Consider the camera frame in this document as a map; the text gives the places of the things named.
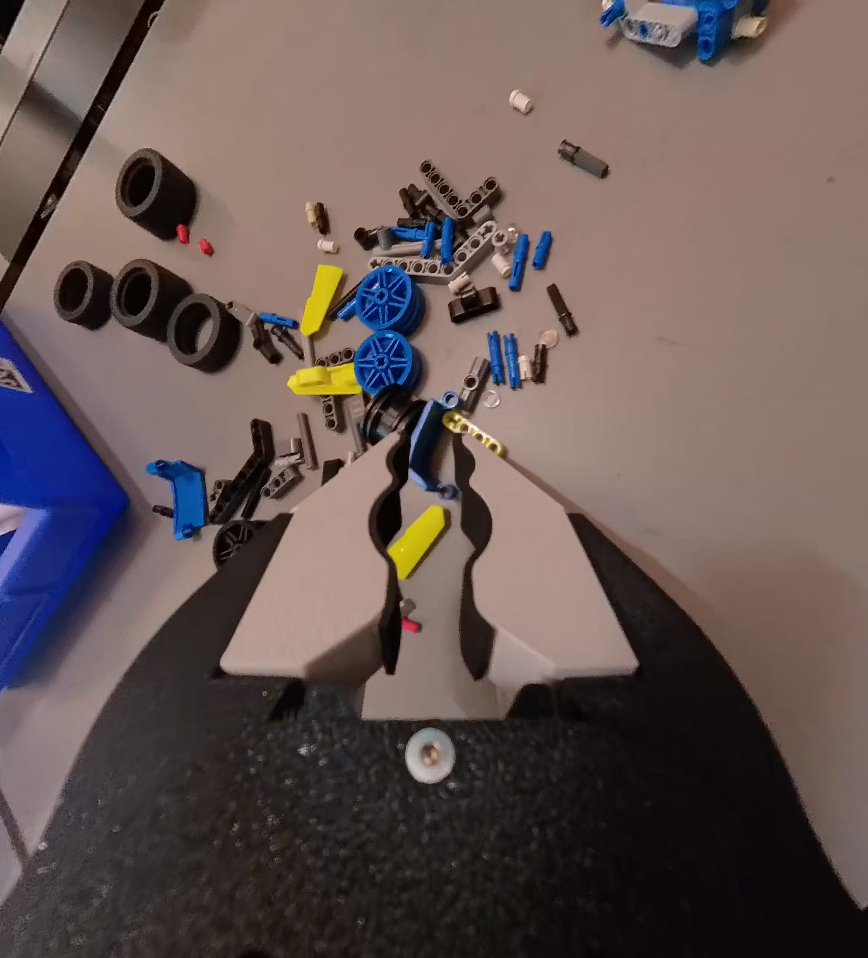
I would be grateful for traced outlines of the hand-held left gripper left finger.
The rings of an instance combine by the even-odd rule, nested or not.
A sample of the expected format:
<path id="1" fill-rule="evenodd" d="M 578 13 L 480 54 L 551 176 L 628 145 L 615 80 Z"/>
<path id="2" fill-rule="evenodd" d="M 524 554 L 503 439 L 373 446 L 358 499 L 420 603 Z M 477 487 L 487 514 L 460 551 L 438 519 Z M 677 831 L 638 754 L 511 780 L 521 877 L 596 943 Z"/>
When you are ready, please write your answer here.
<path id="1" fill-rule="evenodd" d="M 288 515 L 220 657 L 233 679 L 331 688 L 364 718 L 368 680 L 395 672 L 401 590 L 388 546 L 402 525 L 410 440 L 391 433 Z"/>

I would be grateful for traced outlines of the blue lego fender piece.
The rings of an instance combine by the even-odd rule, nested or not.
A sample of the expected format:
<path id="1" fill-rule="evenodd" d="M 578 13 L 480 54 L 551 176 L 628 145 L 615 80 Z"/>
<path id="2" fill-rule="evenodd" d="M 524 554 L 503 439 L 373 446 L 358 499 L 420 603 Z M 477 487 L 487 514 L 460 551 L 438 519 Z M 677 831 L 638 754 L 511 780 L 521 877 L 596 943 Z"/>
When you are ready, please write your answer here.
<path id="1" fill-rule="evenodd" d="M 411 434 L 408 458 L 408 477 L 443 501 L 452 501 L 459 494 L 455 485 L 440 481 L 433 472 L 435 453 L 447 430 L 443 417 L 448 411 L 440 401 L 430 400 L 424 404 Z"/>
<path id="2" fill-rule="evenodd" d="M 154 505 L 155 515 L 171 519 L 176 541 L 189 540 L 209 524 L 209 501 L 204 472 L 185 461 L 156 460 L 147 464 L 149 475 L 171 486 L 173 506 Z"/>

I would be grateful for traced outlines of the black lego wheel rim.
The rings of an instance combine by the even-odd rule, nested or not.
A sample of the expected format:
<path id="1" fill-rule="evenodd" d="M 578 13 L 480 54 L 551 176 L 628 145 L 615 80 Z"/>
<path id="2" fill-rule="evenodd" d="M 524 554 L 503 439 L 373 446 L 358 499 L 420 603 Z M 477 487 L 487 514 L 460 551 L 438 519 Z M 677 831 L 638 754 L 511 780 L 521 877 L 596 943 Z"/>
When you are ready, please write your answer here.
<path id="1" fill-rule="evenodd" d="M 221 569 L 267 524 L 266 520 L 237 518 L 220 526 L 212 541 L 212 560 L 215 569 Z"/>

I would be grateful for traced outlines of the black bent lego beam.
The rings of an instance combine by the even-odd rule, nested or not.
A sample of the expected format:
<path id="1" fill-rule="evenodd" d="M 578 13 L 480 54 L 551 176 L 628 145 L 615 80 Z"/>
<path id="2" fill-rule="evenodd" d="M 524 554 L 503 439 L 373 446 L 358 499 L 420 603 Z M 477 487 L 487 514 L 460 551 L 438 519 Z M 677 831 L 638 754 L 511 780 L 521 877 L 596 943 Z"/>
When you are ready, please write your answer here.
<path id="1" fill-rule="evenodd" d="M 275 440 L 268 421 L 253 419 L 250 424 L 252 452 L 233 480 L 227 482 L 209 512 L 209 524 L 222 525 L 236 515 L 236 511 L 252 491 L 260 475 L 275 458 Z"/>

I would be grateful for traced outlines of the yellow lego beam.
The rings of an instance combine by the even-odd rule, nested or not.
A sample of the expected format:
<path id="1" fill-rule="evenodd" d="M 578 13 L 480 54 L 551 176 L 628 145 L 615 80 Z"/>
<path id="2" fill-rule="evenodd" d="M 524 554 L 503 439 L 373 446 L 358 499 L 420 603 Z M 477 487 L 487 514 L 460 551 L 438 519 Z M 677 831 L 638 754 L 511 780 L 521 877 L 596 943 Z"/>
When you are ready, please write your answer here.
<path id="1" fill-rule="evenodd" d="M 443 426 L 450 432 L 469 437 L 477 444 L 487 449 L 489 452 L 504 457 L 507 454 L 505 445 L 495 437 L 489 435 L 479 426 L 473 424 L 464 415 L 456 409 L 447 410 L 442 414 L 441 421 Z"/>

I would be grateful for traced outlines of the black lego wheel hub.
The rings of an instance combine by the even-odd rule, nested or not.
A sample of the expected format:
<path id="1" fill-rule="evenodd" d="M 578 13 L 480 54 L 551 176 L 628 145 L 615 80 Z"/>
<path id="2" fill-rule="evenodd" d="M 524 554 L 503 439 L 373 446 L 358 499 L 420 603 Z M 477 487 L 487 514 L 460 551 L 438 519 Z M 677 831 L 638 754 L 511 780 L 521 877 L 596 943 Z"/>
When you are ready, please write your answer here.
<path id="1" fill-rule="evenodd" d="M 368 401 L 359 430 L 370 446 L 394 433 L 410 436 L 426 405 L 410 390 L 396 384 L 387 386 Z"/>

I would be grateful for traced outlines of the blue lego wheel rim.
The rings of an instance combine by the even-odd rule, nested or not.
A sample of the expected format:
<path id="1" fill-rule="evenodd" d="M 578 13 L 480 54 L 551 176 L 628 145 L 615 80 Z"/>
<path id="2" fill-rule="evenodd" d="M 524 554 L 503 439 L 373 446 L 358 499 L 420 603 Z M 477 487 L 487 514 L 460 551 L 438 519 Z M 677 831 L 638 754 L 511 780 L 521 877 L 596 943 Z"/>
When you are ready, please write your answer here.
<path id="1" fill-rule="evenodd" d="M 386 330 L 371 334 L 358 347 L 352 361 L 361 390 L 375 396 L 398 386 L 414 391 L 423 376 L 423 363 L 408 338 Z"/>
<path id="2" fill-rule="evenodd" d="M 410 337 L 426 313 L 426 300 L 415 281 L 402 268 L 382 265 L 368 273 L 358 286 L 354 313 L 371 332 L 395 332 Z"/>

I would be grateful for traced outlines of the dark grey lego connector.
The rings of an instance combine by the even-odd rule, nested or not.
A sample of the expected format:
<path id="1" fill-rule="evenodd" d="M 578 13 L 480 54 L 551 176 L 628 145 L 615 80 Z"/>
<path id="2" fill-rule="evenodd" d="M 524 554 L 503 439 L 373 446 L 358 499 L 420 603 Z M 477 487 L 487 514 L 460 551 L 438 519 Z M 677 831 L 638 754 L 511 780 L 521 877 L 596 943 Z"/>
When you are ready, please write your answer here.
<path id="1" fill-rule="evenodd" d="M 278 344 L 297 359 L 305 359 L 304 347 L 295 337 L 298 321 L 276 313 L 259 313 L 236 301 L 228 301 L 224 306 L 248 330 L 254 350 L 269 364 L 279 365 L 284 359 Z"/>

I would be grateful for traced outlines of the black rubber lego tire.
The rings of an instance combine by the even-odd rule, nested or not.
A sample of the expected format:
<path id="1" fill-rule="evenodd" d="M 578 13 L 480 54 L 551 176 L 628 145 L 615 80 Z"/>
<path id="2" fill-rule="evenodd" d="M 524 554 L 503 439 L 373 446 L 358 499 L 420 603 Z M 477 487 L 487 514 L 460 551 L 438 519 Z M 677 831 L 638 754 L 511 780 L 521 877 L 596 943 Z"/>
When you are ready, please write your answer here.
<path id="1" fill-rule="evenodd" d="M 174 240 L 177 227 L 188 227 L 193 220 L 198 191 L 188 175 L 160 152 L 140 149 L 122 165 L 115 199 L 130 222 L 161 240 Z"/>
<path id="2" fill-rule="evenodd" d="M 58 275 L 53 304 L 58 317 L 82 329 L 101 329 L 111 318 L 114 277 L 86 261 L 66 264 Z"/>
<path id="3" fill-rule="evenodd" d="M 125 329 L 165 342 L 171 315 L 188 293 L 188 283 L 171 270 L 150 259 L 135 258 L 113 281 L 112 317 Z"/>
<path id="4" fill-rule="evenodd" d="M 166 343 L 180 365 L 212 375 L 234 360 L 242 335 L 241 323 L 222 303 L 209 294 L 191 293 L 174 308 Z"/>

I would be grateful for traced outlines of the black lego block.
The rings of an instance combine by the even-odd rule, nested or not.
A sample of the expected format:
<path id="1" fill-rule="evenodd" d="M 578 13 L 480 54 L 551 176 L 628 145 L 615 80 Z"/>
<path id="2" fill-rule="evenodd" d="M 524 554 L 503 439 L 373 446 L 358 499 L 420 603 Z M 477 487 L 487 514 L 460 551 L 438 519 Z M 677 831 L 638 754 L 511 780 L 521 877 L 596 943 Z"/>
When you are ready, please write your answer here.
<path id="1" fill-rule="evenodd" d="M 501 308 L 500 295 L 493 286 L 472 288 L 452 298 L 448 303 L 448 315 L 455 326 L 494 313 Z"/>

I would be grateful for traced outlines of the light grey bent lego beam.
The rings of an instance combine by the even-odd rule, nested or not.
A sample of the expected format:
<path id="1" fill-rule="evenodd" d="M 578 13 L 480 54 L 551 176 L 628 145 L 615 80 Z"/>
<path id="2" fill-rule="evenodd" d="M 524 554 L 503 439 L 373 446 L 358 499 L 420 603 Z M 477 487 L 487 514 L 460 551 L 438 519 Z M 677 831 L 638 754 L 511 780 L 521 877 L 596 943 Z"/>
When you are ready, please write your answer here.
<path id="1" fill-rule="evenodd" d="M 452 257 L 449 262 L 441 260 L 440 240 L 435 243 L 431 256 L 374 256 L 368 260 L 368 271 L 382 266 L 402 269 L 416 281 L 450 284 L 462 274 L 471 275 L 480 265 L 491 258 L 501 240 L 508 237 L 506 229 L 495 220 L 474 223 L 472 226 L 454 227 Z"/>

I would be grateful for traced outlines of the dark grey angled lego beam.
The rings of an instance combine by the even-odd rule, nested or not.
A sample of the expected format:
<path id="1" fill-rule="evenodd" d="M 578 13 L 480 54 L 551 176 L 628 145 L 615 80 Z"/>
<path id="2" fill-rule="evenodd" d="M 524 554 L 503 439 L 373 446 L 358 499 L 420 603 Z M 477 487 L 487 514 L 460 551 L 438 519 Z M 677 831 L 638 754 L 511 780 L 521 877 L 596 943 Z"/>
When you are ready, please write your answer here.
<path id="1" fill-rule="evenodd" d="M 456 189 L 432 161 L 424 160 L 418 168 L 424 189 L 447 217 L 457 224 L 480 225 L 493 219 L 493 209 L 503 197 L 498 180 L 489 176 L 473 190 Z"/>

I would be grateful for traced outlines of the grey black lego axle connector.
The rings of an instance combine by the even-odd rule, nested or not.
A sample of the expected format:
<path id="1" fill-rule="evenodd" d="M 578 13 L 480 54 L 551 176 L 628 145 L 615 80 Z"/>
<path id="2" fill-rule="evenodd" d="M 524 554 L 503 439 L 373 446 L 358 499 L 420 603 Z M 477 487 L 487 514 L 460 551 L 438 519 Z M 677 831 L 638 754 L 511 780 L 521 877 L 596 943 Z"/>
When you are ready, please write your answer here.
<path id="1" fill-rule="evenodd" d="M 606 179 L 610 173 L 610 167 L 607 161 L 598 158 L 583 147 L 566 139 L 560 141 L 558 156 L 572 167 L 599 180 Z"/>

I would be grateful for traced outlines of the blue plastic storage bin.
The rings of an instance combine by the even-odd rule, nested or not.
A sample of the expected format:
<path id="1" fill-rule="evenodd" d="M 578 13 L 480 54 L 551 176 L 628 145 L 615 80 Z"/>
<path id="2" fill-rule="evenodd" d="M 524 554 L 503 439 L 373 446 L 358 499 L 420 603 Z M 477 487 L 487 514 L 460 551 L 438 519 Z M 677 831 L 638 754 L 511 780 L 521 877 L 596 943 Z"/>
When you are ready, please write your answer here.
<path id="1" fill-rule="evenodd" d="M 0 321 L 0 691 L 43 642 L 128 498 Z"/>

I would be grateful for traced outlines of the silver metal stand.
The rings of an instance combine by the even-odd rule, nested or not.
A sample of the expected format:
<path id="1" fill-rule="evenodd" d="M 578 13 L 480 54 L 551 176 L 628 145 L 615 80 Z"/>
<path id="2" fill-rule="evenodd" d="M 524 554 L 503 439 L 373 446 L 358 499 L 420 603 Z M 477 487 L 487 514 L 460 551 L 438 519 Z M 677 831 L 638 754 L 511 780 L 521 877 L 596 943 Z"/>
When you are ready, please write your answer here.
<path id="1" fill-rule="evenodd" d="M 47 14 L 0 133 L 0 255 L 13 260 L 56 181 L 92 132 L 140 51 L 164 1 L 26 2 Z"/>

